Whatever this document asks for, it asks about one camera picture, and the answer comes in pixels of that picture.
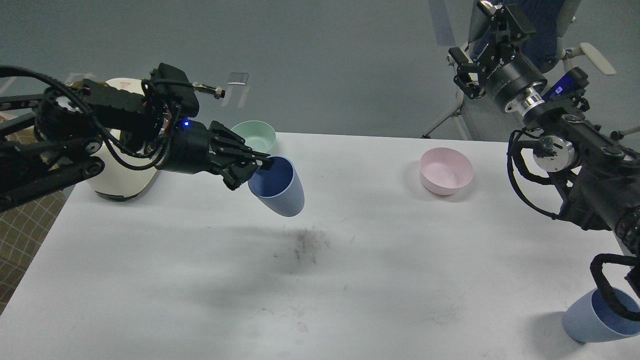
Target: pink bowl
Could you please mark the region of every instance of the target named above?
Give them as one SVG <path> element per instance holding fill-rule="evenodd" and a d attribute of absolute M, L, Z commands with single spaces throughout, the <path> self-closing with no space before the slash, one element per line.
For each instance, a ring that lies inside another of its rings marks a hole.
<path fill-rule="evenodd" d="M 422 155 L 420 174 L 427 190 L 438 195 L 452 195 L 471 182 L 474 168 L 459 151 L 436 147 Z"/>

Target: white handle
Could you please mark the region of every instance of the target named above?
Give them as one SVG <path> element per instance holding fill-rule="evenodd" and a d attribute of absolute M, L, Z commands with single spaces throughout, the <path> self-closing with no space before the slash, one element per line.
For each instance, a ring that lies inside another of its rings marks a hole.
<path fill-rule="evenodd" d="M 589 59 L 589 61 L 591 61 L 592 64 L 602 72 L 602 74 L 609 76 L 616 74 L 616 69 L 611 66 L 609 60 L 605 59 L 605 57 L 602 56 L 602 53 L 593 47 L 593 45 L 588 42 L 581 42 L 580 50 L 587 59 Z"/>

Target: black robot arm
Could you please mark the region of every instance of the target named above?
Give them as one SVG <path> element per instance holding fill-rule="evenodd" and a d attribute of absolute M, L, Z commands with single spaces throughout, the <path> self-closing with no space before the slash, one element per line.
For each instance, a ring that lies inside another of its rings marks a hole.
<path fill-rule="evenodd" d="M 61 190 L 98 175 L 104 162 L 95 154 L 106 146 L 124 167 L 221 175 L 235 190 L 262 167 L 273 163 L 219 122 L 209 129 L 189 118 L 198 115 L 195 91 L 224 97 L 224 91 L 190 83 L 183 71 L 161 63 L 143 80 L 144 95 L 117 90 L 84 79 L 71 86 L 27 69 L 0 66 L 0 78 L 29 77 L 49 88 L 43 94 L 0 97 L 0 111 L 32 109 L 32 113 L 0 124 L 0 211 Z M 22 144 L 11 134 L 33 126 L 38 140 Z M 119 129 L 115 138 L 110 129 Z M 123 160 L 115 149 L 143 166 Z"/>
<path fill-rule="evenodd" d="M 619 315 L 640 321 L 624 309 L 602 275 L 603 263 L 633 266 L 626 277 L 640 297 L 640 154 L 599 132 L 586 120 L 589 103 L 583 95 L 587 75 L 574 68 L 541 95 L 547 79 L 522 53 L 522 44 L 535 29 L 519 4 L 493 5 L 478 1 L 489 19 L 491 40 L 476 49 L 471 61 L 460 48 L 449 49 L 457 66 L 454 82 L 470 99 L 488 95 L 501 112 L 518 112 L 524 128 L 509 139 L 508 176 L 516 194 L 531 208 L 583 230 L 612 230 L 635 256 L 602 256 L 591 267 L 598 289 Z M 523 135 L 529 138 L 521 140 Z M 532 149 L 547 177 L 527 168 L 521 151 Z M 528 181 L 553 185 L 563 200 L 558 213 L 532 204 L 519 188 L 514 166 Z"/>

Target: white table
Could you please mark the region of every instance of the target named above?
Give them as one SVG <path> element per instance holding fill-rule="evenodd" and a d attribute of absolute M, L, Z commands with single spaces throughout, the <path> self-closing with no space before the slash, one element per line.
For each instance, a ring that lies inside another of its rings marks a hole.
<path fill-rule="evenodd" d="M 450 197 L 419 181 L 439 146 L 476 171 Z M 637 359 L 640 338 L 562 330 L 593 256 L 620 249 L 522 204 L 505 151 L 279 133 L 294 218 L 210 174 L 161 172 L 126 203 L 79 184 L 0 316 L 0 359 Z M 523 188 L 557 210 L 553 188 Z"/>

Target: green bowl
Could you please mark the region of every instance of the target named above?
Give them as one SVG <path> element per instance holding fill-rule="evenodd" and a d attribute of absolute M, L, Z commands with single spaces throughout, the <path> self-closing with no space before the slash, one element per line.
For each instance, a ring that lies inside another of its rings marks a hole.
<path fill-rule="evenodd" d="M 245 144 L 258 152 L 269 152 L 276 144 L 276 132 L 263 121 L 250 120 L 241 122 L 231 128 L 231 131 L 242 136 Z"/>

